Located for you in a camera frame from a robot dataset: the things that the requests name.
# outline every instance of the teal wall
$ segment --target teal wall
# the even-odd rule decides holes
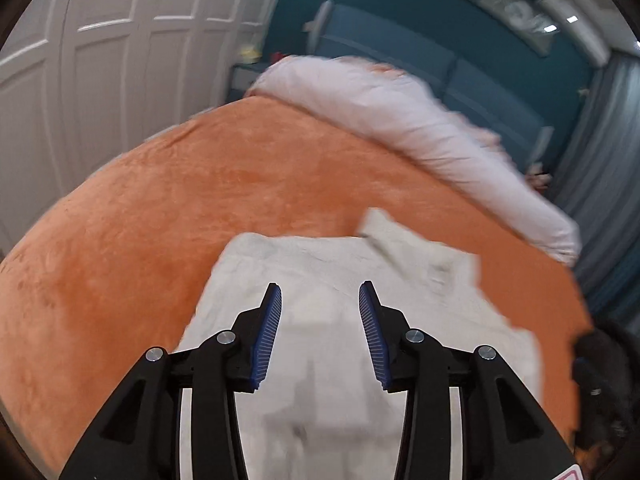
[[[324,0],[279,0],[264,54],[304,54],[303,23]],[[552,51],[539,57],[501,22],[467,0],[334,0],[393,20],[460,54],[528,103],[556,127],[545,155],[553,168],[581,107],[577,90],[593,70],[577,47],[556,35]]]

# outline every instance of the yellow object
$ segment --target yellow object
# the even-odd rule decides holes
[[[243,63],[255,63],[260,59],[261,55],[260,51],[251,44],[244,44],[240,47],[240,60]]]

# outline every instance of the orange bed cover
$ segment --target orange bed cover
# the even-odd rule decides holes
[[[265,97],[196,117],[62,199],[0,264],[0,398],[60,471],[150,346],[173,349],[231,238],[354,235],[368,207],[481,256],[481,288],[544,359],[568,437],[571,342],[590,326],[571,272],[410,161]]]

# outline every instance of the blue curtain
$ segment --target blue curtain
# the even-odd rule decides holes
[[[547,197],[580,226],[574,272],[591,313],[640,331],[640,60],[596,74]]]

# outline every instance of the white cloth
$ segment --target white cloth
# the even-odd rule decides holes
[[[244,458],[252,480],[393,478],[405,394],[374,376],[358,289],[371,280],[383,304],[444,346],[490,344],[540,399],[534,336],[514,329],[476,289],[478,260],[428,242],[386,213],[369,210],[361,238],[234,238],[214,266],[177,351],[196,348],[260,305],[269,282],[282,316],[267,378],[237,394]],[[180,428],[181,478],[191,480],[190,396]],[[452,478],[460,478],[460,406],[452,396]]]
[[[290,56],[263,73],[251,92],[299,106],[404,153],[532,245],[560,262],[575,263],[578,225],[499,155],[483,149],[471,134],[473,127],[449,112],[420,79],[352,59]]]

